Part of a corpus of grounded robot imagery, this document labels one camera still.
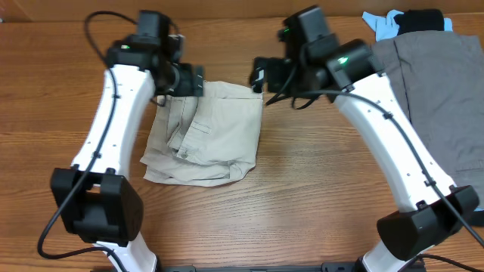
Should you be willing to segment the beige shorts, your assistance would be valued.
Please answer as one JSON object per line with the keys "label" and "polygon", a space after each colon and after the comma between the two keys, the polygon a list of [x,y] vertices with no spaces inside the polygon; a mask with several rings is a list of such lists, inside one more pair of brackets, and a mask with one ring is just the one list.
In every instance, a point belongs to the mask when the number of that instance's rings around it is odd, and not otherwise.
{"label": "beige shorts", "polygon": [[159,184],[216,187],[256,165],[263,96],[228,82],[204,82],[201,97],[168,97],[157,109],[141,162]]}

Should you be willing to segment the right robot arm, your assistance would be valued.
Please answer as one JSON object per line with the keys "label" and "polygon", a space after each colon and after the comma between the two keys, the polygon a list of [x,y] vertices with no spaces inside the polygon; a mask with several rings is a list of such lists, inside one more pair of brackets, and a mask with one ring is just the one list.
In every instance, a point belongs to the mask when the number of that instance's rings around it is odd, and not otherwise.
{"label": "right robot arm", "polygon": [[271,101],[326,97],[361,135],[386,177],[397,210],[377,222],[379,243],[353,271],[422,271],[430,249],[459,230],[479,205],[470,186],[459,187],[430,155],[393,93],[370,47],[340,43],[313,5],[287,17],[278,39],[283,57],[257,57],[250,84]]}

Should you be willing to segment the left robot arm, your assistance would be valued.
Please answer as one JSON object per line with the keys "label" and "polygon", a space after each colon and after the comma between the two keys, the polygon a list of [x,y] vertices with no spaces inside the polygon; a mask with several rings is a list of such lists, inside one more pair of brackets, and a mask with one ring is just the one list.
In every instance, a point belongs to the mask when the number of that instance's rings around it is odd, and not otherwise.
{"label": "left robot arm", "polygon": [[90,131],[69,168],[56,168],[54,221],[103,252],[116,271],[159,271],[141,235],[144,204],[129,183],[135,139],[148,104],[158,97],[199,97],[203,67],[181,62],[183,36],[157,11],[140,11],[135,33],[99,58],[104,87]]}

